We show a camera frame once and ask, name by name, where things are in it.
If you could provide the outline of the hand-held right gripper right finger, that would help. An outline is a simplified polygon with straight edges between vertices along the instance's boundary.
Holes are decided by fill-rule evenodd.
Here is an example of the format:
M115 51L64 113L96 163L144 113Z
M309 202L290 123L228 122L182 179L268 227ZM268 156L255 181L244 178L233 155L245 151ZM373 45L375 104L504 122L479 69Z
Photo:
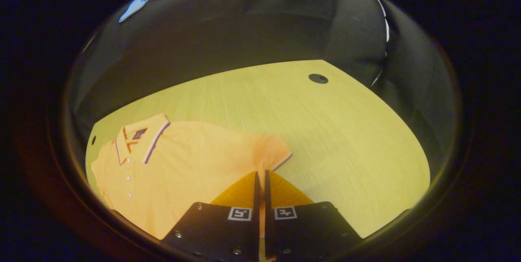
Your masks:
M314 202L271 170L265 173L265 256L330 260L362 238L329 201Z

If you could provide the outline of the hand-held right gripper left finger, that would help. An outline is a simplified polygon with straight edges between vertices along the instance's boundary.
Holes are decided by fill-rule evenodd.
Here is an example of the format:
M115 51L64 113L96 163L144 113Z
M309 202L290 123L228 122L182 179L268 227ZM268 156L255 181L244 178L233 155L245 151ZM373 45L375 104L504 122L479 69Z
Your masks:
M245 205L193 203L162 240L191 260L259 259L258 173L240 179Z

